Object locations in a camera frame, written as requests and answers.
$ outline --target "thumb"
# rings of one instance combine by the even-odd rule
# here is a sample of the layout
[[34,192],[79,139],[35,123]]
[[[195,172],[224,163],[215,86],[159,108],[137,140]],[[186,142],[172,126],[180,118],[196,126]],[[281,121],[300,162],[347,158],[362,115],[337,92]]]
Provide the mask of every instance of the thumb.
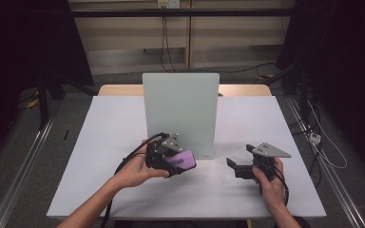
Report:
[[253,166],[253,173],[262,185],[269,183],[269,180],[266,178],[265,174],[258,167]]
[[152,176],[152,178],[166,178],[170,174],[167,171],[162,170],[162,169],[151,169],[150,175]]

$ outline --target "purple phone case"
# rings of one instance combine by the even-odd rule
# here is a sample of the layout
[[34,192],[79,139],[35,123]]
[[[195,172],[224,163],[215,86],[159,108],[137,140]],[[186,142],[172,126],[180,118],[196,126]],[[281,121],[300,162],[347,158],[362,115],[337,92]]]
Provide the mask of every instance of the purple phone case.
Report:
[[195,168],[197,163],[195,162],[194,154],[190,150],[181,152],[173,157],[166,158],[174,167],[179,167],[183,170]]

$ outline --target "white table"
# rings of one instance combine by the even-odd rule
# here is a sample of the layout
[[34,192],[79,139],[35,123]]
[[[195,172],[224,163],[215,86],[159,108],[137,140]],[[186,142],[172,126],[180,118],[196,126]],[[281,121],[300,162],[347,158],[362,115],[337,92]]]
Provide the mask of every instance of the white table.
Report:
[[[95,97],[87,113],[48,216],[63,219],[114,173],[146,138],[144,98]],[[236,179],[226,157],[250,164],[245,145],[270,143],[292,155],[282,159],[294,216],[326,216],[317,191],[272,96],[221,97],[216,125],[216,158],[170,179],[152,179],[121,191],[112,219],[257,219],[270,217],[252,180]]]

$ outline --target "person's left hand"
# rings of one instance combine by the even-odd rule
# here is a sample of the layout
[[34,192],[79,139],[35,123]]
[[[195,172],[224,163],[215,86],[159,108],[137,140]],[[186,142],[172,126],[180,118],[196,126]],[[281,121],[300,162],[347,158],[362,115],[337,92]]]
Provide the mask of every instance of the person's left hand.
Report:
[[121,188],[141,185],[151,178],[168,177],[168,172],[162,169],[151,169],[146,166],[147,145],[136,152],[133,157],[114,177]]

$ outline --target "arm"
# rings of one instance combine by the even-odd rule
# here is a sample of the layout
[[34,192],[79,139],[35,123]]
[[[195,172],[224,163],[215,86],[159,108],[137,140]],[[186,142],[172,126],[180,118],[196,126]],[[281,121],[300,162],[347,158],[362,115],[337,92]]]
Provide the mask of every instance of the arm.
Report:
[[123,169],[79,206],[58,227],[91,227],[97,217],[106,209],[114,196],[123,188],[141,185],[146,180],[155,177],[167,177],[168,172],[160,169],[150,169],[146,166],[144,156],[146,146],[140,149]]
[[[283,163],[278,158],[275,158],[275,163],[277,164],[277,169],[283,174]],[[283,184],[280,180],[274,178],[272,181],[269,181],[265,174],[256,166],[253,167],[253,172],[262,185],[262,196],[266,208],[271,213],[278,227],[300,227],[284,204]]]

